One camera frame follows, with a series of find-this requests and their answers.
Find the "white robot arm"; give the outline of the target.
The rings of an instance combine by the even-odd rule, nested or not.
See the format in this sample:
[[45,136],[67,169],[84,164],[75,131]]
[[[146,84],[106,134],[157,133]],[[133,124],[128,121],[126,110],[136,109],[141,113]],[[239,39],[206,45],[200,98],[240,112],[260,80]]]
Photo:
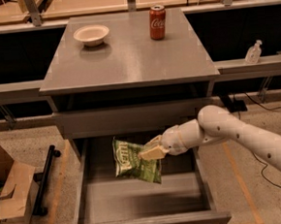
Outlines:
[[232,140],[257,154],[281,172],[281,136],[247,124],[218,106],[205,106],[197,119],[174,125],[154,137],[138,154],[141,159],[163,159],[194,146]]

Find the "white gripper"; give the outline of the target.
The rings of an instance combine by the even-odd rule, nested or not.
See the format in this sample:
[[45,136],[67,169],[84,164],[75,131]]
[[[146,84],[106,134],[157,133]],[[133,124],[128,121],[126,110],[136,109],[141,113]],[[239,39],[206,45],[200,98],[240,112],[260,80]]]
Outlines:
[[177,156],[187,150],[183,141],[179,137],[178,126],[168,128],[162,136],[155,136],[154,139],[150,140],[145,145],[152,146],[152,148],[140,152],[138,156],[141,159],[145,159],[148,161],[155,159],[164,159],[167,153]]

